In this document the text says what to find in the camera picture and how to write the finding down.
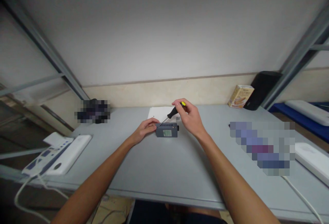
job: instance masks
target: screwdriver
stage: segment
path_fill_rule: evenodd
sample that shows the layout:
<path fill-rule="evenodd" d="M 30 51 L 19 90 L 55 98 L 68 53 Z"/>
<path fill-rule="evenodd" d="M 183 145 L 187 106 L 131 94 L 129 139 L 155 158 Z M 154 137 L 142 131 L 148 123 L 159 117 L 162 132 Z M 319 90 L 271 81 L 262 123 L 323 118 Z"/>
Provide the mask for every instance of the screwdriver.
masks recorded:
<path fill-rule="evenodd" d="M 186 107 L 185 102 L 181 102 L 180 104 L 182 105 L 182 107 Z M 171 111 L 171 113 L 167 115 L 167 118 L 159 126 L 161 126 L 167 119 L 172 118 L 172 116 L 174 116 L 177 113 L 178 113 L 178 111 L 177 111 L 176 107 L 174 107 L 174 109 Z"/>

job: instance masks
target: person's left hand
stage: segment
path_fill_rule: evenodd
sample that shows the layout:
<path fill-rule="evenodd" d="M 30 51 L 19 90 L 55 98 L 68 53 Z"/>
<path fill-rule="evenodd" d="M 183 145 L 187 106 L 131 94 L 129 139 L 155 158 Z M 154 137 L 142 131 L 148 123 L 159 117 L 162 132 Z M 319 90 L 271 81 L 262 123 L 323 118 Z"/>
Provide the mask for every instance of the person's left hand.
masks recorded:
<path fill-rule="evenodd" d="M 128 137 L 129 140 L 133 145 L 140 143 L 143 140 L 146 134 L 151 133 L 157 129 L 156 123 L 160 123 L 159 120 L 155 118 L 149 118 L 143 121 L 138 128 Z"/>

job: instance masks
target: gray electronic device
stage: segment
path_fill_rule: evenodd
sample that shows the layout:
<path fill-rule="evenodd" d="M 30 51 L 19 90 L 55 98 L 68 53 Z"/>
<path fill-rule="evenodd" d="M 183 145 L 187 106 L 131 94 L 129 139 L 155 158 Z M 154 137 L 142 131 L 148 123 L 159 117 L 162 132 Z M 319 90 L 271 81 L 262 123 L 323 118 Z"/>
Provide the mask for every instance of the gray electronic device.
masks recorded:
<path fill-rule="evenodd" d="M 157 137 L 178 137 L 179 126 L 177 123 L 157 123 L 156 126 Z"/>

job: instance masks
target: device label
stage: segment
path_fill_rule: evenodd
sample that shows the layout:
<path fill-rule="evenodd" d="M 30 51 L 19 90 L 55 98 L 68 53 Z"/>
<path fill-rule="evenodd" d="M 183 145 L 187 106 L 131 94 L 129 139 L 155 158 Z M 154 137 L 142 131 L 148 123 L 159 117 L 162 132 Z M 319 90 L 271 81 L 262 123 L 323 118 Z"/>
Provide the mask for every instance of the device label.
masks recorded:
<path fill-rule="evenodd" d="M 163 136 L 164 137 L 171 137 L 171 130 L 163 130 Z"/>

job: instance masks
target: blue shelf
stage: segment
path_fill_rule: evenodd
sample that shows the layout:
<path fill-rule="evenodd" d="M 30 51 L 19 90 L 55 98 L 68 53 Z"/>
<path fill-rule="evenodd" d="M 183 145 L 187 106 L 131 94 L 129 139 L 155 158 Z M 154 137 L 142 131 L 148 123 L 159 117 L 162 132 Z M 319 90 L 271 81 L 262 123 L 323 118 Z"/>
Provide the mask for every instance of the blue shelf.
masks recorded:
<path fill-rule="evenodd" d="M 311 102 L 311 104 L 316 105 L 317 107 L 325 111 L 329 111 L 329 108 L 318 106 L 318 105 L 329 106 L 329 102 Z M 329 126 L 323 126 L 321 124 L 318 124 L 317 122 L 297 112 L 296 110 L 292 109 L 291 107 L 287 106 L 284 103 L 274 104 L 270 108 L 269 112 L 282 113 L 286 115 L 287 117 L 295 121 L 297 124 L 303 126 L 305 129 L 309 130 L 314 135 L 323 139 L 326 143 L 329 143 Z"/>

